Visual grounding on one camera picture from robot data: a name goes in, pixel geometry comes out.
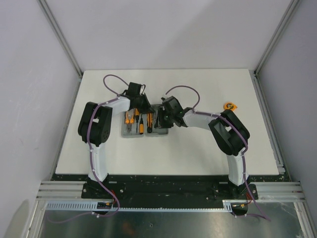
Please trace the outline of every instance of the tape measure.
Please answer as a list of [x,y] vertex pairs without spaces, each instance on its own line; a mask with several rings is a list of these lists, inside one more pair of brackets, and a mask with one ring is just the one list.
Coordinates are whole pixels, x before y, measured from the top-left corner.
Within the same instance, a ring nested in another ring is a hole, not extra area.
[[229,109],[229,110],[232,110],[232,111],[234,111],[234,110],[236,110],[238,107],[235,105],[235,104],[233,104],[232,102],[227,102],[227,103],[225,103],[224,105],[223,105],[223,109]]

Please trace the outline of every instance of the reflective floor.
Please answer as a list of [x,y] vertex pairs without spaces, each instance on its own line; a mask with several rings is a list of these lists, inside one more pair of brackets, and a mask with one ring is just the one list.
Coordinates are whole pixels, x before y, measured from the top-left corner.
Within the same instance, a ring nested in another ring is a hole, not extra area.
[[[53,224],[44,219],[41,238],[302,238],[293,203],[260,204],[272,219],[234,218],[230,213],[119,212],[110,218],[84,215]],[[255,213],[252,205],[248,213]],[[47,211],[53,221],[83,212]]]

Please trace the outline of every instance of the white table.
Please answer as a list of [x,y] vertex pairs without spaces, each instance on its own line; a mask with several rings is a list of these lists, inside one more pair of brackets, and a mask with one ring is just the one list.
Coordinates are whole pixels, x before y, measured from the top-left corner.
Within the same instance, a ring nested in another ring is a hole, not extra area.
[[[127,82],[146,84],[151,104],[160,103],[162,95],[179,84],[194,87],[201,95],[197,110],[221,112],[228,101],[238,108],[236,115],[249,130],[247,171],[251,175],[277,175],[278,170],[258,100],[247,69],[158,69],[158,70],[89,70],[85,71],[69,127],[60,154],[56,174],[88,174],[89,151],[77,133],[87,102],[101,103],[115,97],[103,85],[106,74],[115,74]],[[107,78],[109,86],[123,92],[126,85]],[[185,107],[192,107],[197,95],[177,88],[175,96]],[[128,175],[225,175],[226,156],[218,148],[212,133],[199,128],[174,126],[167,136],[122,138],[123,115],[112,118],[106,142],[106,161],[110,174]]]

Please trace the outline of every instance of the metal beam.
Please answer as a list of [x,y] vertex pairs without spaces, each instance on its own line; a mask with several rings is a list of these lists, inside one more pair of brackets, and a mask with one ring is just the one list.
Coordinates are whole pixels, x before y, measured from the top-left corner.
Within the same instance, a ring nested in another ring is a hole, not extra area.
[[64,49],[67,57],[69,58],[71,64],[73,65],[74,69],[76,70],[78,77],[82,78],[83,77],[83,72],[81,71],[79,64],[73,54],[73,52],[71,51],[51,9],[49,8],[49,5],[47,4],[46,0],[37,0],[40,8],[42,9],[45,17],[47,18],[50,26],[52,27],[60,45],[62,46],[62,48]]
[[279,25],[277,26],[277,29],[275,30],[272,38],[270,39],[270,42],[268,43],[268,46],[266,47],[256,69],[255,74],[256,76],[259,74],[261,69],[263,68],[263,65],[267,61],[268,57],[271,55],[273,49],[275,48],[277,42],[281,38],[282,34],[284,33],[286,27],[288,26],[289,22],[291,21],[294,13],[296,12],[299,4],[302,2],[302,0],[291,0],[290,4],[288,5],[286,12],[284,13]]

